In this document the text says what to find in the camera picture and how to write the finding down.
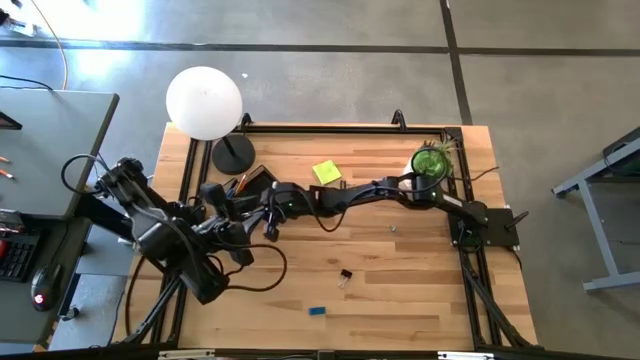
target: blue eraser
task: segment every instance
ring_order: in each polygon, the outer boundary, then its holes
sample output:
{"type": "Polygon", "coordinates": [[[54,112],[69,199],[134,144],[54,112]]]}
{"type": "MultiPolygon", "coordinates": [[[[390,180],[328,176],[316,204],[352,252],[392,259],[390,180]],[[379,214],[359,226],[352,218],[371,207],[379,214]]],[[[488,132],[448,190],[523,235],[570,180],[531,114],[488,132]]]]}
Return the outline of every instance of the blue eraser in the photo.
{"type": "Polygon", "coordinates": [[[325,315],[327,313],[327,308],[324,306],[318,306],[315,308],[309,308],[309,315],[325,315]]]}

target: gray floor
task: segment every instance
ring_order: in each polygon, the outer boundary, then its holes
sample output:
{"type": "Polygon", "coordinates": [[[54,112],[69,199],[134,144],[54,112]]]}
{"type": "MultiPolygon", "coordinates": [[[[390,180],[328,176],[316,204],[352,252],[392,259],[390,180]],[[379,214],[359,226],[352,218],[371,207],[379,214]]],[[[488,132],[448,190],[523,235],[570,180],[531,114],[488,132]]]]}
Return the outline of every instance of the gray floor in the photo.
{"type": "MultiPolygon", "coordinates": [[[[61,36],[73,39],[447,44],[437,0],[58,3],[65,3],[66,8],[58,8],[69,11],[54,13],[52,25],[61,36]],[[167,13],[174,14],[173,21],[167,21],[167,13]],[[114,26],[111,20],[116,18],[114,26]]],[[[637,1],[449,3],[459,46],[640,48],[637,1]]],[[[149,172],[168,121],[165,89],[175,74],[194,65],[227,72],[256,121],[386,123],[393,110],[401,108],[411,124],[461,123],[448,55],[124,50],[67,54],[71,90],[114,91],[122,97],[103,155],[109,162],[135,156],[149,172]]],[[[517,211],[531,212],[519,231],[540,344],[553,350],[640,357],[640,287],[594,295],[582,291],[582,281],[606,274],[595,236],[578,195],[556,200],[549,191],[595,161],[603,146],[638,126],[640,57],[462,56],[461,64],[473,122],[490,127],[506,198],[517,211]]],[[[0,47],[0,73],[53,86],[62,81],[54,49],[0,47]]],[[[92,237],[109,240],[105,234],[92,237]]],[[[121,275],[126,263],[119,261],[110,269],[104,262],[96,260],[86,271],[121,275]]],[[[121,291],[119,280],[83,277],[74,301],[86,308],[85,317],[61,324],[52,347],[105,343],[121,291]],[[107,287],[112,290],[99,299],[83,295],[107,287]]]]}

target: green plant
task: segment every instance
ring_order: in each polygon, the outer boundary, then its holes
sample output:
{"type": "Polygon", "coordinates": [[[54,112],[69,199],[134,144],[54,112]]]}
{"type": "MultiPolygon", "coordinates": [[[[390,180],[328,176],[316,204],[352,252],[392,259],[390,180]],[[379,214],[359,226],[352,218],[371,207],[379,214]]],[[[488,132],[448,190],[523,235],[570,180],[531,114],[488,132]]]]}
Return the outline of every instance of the green plant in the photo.
{"type": "Polygon", "coordinates": [[[423,175],[440,177],[453,172],[450,151],[455,148],[453,141],[442,143],[426,142],[413,156],[413,171],[423,175]]]}

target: white lamp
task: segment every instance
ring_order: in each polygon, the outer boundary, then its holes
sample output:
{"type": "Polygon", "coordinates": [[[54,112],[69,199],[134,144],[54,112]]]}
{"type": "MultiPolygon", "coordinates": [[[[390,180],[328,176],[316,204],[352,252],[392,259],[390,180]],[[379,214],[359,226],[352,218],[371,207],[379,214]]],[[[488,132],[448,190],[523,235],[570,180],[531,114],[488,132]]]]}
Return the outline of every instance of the white lamp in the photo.
{"type": "Polygon", "coordinates": [[[176,127],[198,140],[221,139],[211,152],[216,168],[229,175],[247,171],[256,157],[246,136],[229,135],[242,117],[242,96],[225,73],[206,66],[186,69],[171,81],[167,111],[176,127]]]}

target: wooden tabletop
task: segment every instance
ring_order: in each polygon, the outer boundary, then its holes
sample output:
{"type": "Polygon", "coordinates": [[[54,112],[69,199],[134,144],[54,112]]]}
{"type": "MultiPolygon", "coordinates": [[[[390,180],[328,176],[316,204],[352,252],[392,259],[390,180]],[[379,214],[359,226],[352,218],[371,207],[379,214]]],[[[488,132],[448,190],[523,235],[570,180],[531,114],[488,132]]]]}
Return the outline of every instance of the wooden tabletop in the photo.
{"type": "MultiPolygon", "coordinates": [[[[471,176],[496,165],[489,130],[462,127],[471,176]]],[[[312,166],[333,160],[348,184],[400,175],[411,154],[429,135],[408,134],[250,134],[256,149],[254,168],[265,165],[278,180],[317,185],[312,166]]],[[[153,188],[168,200],[180,191],[190,139],[167,125],[153,188]]],[[[204,145],[198,146],[190,194],[195,187],[204,145]]],[[[229,179],[210,166],[207,181],[229,179]]],[[[504,206],[498,172],[473,183],[476,200],[504,206]]],[[[337,221],[323,219],[327,226],[337,221]]],[[[276,246],[289,261],[283,283],[265,293],[230,290],[202,306],[189,294],[180,347],[252,349],[465,350],[472,348],[462,272],[450,245],[446,214],[437,209],[410,211],[391,201],[349,209],[342,226],[325,233],[312,217],[279,227],[276,246]],[[353,272],[341,289],[340,271],[353,272]],[[325,316],[308,308],[324,306],[325,316]]],[[[262,226],[253,243],[268,243],[262,226]]],[[[262,287],[282,270],[277,253],[254,249],[256,262],[232,275],[232,284],[262,287]]],[[[225,270],[235,269],[219,253],[225,270]]],[[[535,333],[522,275],[514,255],[487,248],[494,298],[509,320],[530,342],[535,333]]],[[[143,266],[135,283],[131,322],[137,324],[158,296],[161,274],[143,266]]],[[[481,308],[483,334],[488,326],[481,308]]],[[[172,306],[165,319],[170,327],[172,306]]],[[[114,341],[124,337],[120,309],[114,341]]]]}

